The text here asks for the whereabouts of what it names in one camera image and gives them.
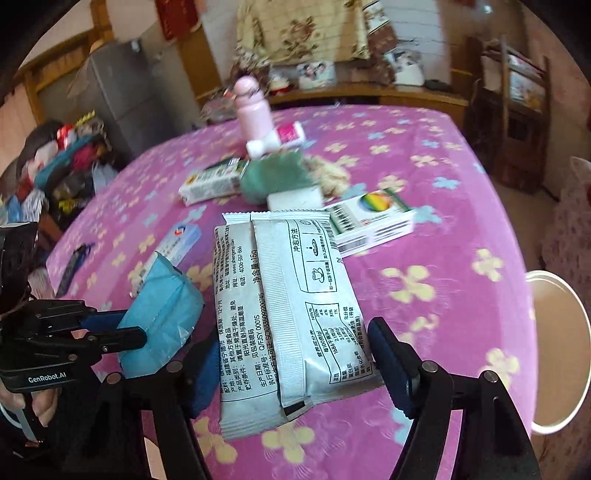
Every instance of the pink tablecloth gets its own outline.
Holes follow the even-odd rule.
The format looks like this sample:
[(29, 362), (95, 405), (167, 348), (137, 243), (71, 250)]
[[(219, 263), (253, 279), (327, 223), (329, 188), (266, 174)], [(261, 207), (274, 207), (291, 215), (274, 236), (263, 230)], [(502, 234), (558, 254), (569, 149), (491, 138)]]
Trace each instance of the pink tablecloth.
[[(537, 351), (524, 264), (482, 166), (447, 115), (386, 106), (298, 108), (306, 153), (351, 173), (344, 197), (392, 187), (417, 209), (415, 232), (345, 259), (367, 322), (381, 315), (401, 340), (449, 372), (496, 370), (529, 429)], [(244, 154), (238, 124), (209, 127), (159, 145), (134, 161), (80, 215), (48, 261), (54, 287), (71, 253), (96, 246), (69, 297), (102, 309), (130, 305), (129, 278), (178, 221), (203, 236), (181, 264), (201, 289), (200, 331), (213, 326), (213, 228), (222, 212), (248, 211), (241, 199), (184, 207), (177, 191), (189, 173)], [(216, 479), (389, 478), (410, 428), (385, 388), (313, 408), (277, 430), (224, 442), (219, 399), (195, 423)], [(449, 478), (459, 432), (454, 415), (439, 478)]]

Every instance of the green cloth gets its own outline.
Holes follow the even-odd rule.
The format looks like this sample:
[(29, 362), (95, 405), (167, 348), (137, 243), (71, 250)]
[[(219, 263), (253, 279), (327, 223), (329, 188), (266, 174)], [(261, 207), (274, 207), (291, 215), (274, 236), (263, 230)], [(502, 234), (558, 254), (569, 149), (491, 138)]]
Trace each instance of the green cloth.
[(303, 189), (315, 185), (299, 151), (275, 153), (248, 164), (240, 187), (251, 205), (263, 205), (271, 193)]

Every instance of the food packet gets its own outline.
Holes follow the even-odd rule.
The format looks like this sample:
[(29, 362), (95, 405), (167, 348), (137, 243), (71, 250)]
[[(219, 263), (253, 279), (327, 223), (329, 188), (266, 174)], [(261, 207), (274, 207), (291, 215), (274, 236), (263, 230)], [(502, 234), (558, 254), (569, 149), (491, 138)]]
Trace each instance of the food packet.
[(276, 428), (297, 416), (288, 418), (279, 401), (275, 351), (258, 263), (250, 223), (215, 229), (220, 428), (226, 440)]
[(329, 214), (253, 212), (224, 217), (230, 224), (250, 220), (247, 225), (254, 227), (286, 411), (381, 386)]

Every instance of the rainbow colored circle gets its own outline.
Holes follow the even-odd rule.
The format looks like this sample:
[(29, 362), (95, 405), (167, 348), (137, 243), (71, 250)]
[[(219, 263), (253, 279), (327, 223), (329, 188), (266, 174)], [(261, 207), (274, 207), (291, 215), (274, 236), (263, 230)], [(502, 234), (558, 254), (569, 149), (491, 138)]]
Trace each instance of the rainbow colored circle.
[(359, 203), (370, 212), (384, 212), (392, 206), (392, 199), (385, 193), (372, 192), (363, 195)]

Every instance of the gray refrigerator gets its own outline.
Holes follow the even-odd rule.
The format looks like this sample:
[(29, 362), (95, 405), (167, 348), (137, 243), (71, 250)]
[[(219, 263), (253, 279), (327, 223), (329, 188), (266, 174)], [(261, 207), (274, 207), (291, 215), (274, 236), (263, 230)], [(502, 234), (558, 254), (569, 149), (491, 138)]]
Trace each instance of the gray refrigerator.
[(96, 111), (124, 165), (177, 136), (156, 93), (147, 59), (131, 42), (107, 43), (93, 52), (68, 96), (76, 98), (79, 109)]

